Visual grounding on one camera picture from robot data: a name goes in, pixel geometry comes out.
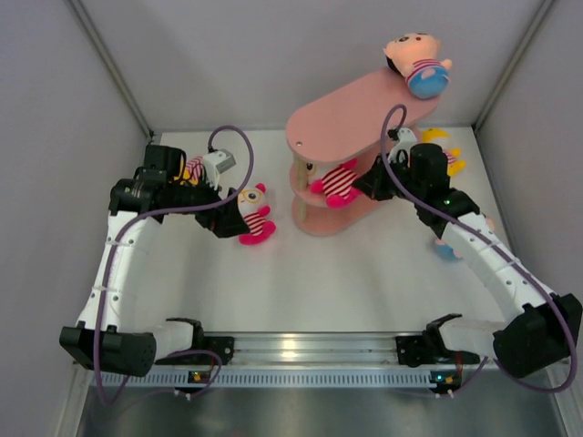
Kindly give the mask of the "yellow plush toy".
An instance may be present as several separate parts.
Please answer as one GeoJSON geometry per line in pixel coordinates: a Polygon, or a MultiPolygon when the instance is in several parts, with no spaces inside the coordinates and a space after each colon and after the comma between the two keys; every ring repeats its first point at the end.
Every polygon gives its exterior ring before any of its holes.
{"type": "Polygon", "coordinates": [[[452,147],[451,136],[447,131],[437,127],[428,128],[422,132],[422,140],[441,147],[447,158],[449,177],[454,177],[465,169],[466,161],[461,158],[461,149],[452,147]]]}
{"type": "Polygon", "coordinates": [[[171,183],[181,186],[195,187],[205,175],[203,157],[187,159],[186,156],[179,158],[179,173],[170,179],[171,183]]]}

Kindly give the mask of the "yellow plush toy far left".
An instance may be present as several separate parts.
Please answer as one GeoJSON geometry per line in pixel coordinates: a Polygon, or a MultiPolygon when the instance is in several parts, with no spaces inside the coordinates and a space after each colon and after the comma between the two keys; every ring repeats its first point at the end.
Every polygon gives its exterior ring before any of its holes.
{"type": "Polygon", "coordinates": [[[179,158],[179,173],[170,179],[171,183],[181,186],[195,187],[205,175],[203,157],[187,159],[186,156],[179,158]]]}

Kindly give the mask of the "pink white panda plush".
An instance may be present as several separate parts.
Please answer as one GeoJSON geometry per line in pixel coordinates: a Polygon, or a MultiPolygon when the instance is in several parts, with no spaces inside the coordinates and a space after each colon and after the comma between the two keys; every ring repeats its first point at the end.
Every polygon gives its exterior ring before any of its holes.
{"type": "Polygon", "coordinates": [[[268,218],[271,207],[266,197],[266,186],[258,183],[246,187],[238,195],[238,209],[249,228],[249,232],[239,235],[239,242],[245,246],[254,246],[269,239],[277,227],[268,218]]]}
{"type": "Polygon", "coordinates": [[[306,197],[311,206],[344,208],[362,195],[353,183],[359,177],[355,168],[358,159],[353,158],[337,165],[312,162],[301,164],[306,177],[306,197]]]}

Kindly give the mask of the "boy doll blue shorts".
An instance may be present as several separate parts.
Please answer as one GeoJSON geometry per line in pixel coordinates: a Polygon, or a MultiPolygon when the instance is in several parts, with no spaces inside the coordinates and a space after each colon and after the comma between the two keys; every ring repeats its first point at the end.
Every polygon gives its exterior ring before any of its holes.
{"type": "Polygon", "coordinates": [[[458,261],[462,258],[457,251],[453,250],[441,239],[434,241],[434,250],[440,258],[448,261],[458,261]]]}

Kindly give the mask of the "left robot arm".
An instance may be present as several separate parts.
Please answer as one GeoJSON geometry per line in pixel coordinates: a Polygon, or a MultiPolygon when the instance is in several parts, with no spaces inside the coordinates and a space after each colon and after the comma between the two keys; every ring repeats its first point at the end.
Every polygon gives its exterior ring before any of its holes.
{"type": "Polygon", "coordinates": [[[134,176],[114,185],[94,286],[76,325],[59,336],[77,363],[88,370],[143,377],[173,353],[190,364],[203,358],[206,342],[199,321],[170,318],[141,330],[137,301],[150,246],[167,215],[193,215],[219,238],[248,231],[235,189],[226,198],[219,196],[220,176],[235,164],[225,149],[188,160],[179,148],[149,145],[134,176]]]}

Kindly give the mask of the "aluminium mounting rail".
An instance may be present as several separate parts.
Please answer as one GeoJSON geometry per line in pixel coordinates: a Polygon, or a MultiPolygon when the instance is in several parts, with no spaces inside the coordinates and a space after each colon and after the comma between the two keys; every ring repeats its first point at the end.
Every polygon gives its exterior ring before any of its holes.
{"type": "MultiPolygon", "coordinates": [[[[402,333],[246,333],[235,338],[234,355],[230,365],[283,365],[283,364],[339,364],[339,363],[388,363],[398,362],[395,338],[420,335],[402,333]]],[[[165,352],[151,335],[116,334],[105,332],[101,338],[105,351],[101,369],[107,372],[143,376],[157,360],[173,352],[186,351],[200,344],[207,336],[195,329],[188,348],[165,352]]],[[[427,365],[477,364],[479,357],[467,351],[450,352],[450,363],[427,365]]]]}

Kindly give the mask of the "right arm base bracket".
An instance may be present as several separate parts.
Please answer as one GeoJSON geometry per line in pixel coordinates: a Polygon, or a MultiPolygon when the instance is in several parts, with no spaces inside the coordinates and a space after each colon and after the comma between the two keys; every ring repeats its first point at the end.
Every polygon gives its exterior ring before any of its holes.
{"type": "Polygon", "coordinates": [[[452,355],[438,347],[435,340],[425,335],[406,335],[395,338],[398,362],[408,367],[450,363],[452,355]]]}

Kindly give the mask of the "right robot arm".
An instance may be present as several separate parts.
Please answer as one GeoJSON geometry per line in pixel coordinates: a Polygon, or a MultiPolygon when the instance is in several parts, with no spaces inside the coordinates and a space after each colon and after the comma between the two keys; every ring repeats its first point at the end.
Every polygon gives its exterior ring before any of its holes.
{"type": "Polygon", "coordinates": [[[490,358],[509,375],[522,379],[563,359],[577,369],[577,336],[582,305],[559,296],[530,274],[488,226],[477,204],[451,187],[447,159],[435,144],[397,147],[379,154],[353,185],[372,200],[394,197],[414,203],[417,217],[456,251],[496,301],[503,321],[446,315],[424,331],[426,353],[447,361],[457,351],[490,358]]]}

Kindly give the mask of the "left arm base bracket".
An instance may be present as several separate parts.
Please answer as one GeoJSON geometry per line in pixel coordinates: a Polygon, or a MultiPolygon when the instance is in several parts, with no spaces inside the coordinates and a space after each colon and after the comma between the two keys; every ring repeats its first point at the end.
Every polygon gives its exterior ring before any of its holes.
{"type": "Polygon", "coordinates": [[[234,355],[235,338],[231,336],[207,336],[195,347],[186,351],[173,352],[168,357],[157,360],[156,365],[209,366],[229,364],[234,355]]]}

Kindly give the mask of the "pink three-tier shelf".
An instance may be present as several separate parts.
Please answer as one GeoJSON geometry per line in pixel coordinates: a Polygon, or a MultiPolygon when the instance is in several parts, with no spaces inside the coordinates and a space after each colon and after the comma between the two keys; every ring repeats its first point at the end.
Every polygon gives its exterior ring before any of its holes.
{"type": "Polygon", "coordinates": [[[382,124],[392,107],[406,106],[404,126],[417,139],[415,123],[438,103],[437,97],[414,97],[402,78],[383,67],[296,110],[285,129],[293,154],[289,178],[296,226],[310,235],[328,237],[379,208],[379,202],[364,195],[347,206],[330,208],[325,194],[314,191],[322,186],[317,179],[341,164],[352,167],[357,176],[368,171],[380,152],[382,124]]]}

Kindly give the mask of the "yellow plush toy right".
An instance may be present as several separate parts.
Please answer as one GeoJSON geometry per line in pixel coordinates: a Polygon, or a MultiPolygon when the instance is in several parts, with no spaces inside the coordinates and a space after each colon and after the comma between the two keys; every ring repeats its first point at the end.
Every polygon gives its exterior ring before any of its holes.
{"type": "Polygon", "coordinates": [[[451,136],[447,131],[437,127],[428,128],[422,132],[422,140],[441,147],[447,158],[449,177],[454,177],[465,169],[466,161],[461,158],[461,149],[452,147],[451,136]]]}

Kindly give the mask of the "boy doll on shelf top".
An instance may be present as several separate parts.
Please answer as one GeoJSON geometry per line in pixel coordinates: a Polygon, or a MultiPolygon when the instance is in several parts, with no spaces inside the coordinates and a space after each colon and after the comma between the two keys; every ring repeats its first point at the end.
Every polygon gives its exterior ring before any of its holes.
{"type": "Polygon", "coordinates": [[[450,83],[451,59],[439,60],[441,42],[427,33],[408,33],[384,47],[388,67],[404,79],[409,92],[419,99],[439,97],[450,83]]]}

